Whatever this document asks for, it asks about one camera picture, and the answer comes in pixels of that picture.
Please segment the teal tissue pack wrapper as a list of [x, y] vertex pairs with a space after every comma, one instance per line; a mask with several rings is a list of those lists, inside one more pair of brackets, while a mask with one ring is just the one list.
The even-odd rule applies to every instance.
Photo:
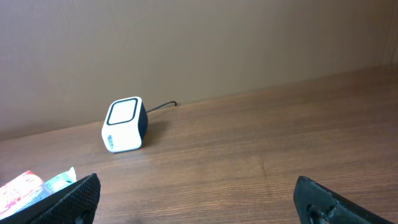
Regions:
[[46, 182], [27, 170], [1, 187], [1, 219], [10, 217], [75, 182], [74, 167]]

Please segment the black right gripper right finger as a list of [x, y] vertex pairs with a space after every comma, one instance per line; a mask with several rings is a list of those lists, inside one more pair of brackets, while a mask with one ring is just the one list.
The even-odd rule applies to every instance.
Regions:
[[392, 224], [306, 176], [297, 179], [294, 204], [301, 224]]

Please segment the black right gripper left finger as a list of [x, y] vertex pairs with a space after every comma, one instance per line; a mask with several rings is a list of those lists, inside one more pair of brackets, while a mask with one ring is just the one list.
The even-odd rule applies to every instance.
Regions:
[[95, 173], [1, 220], [1, 224], [92, 224], [101, 184]]

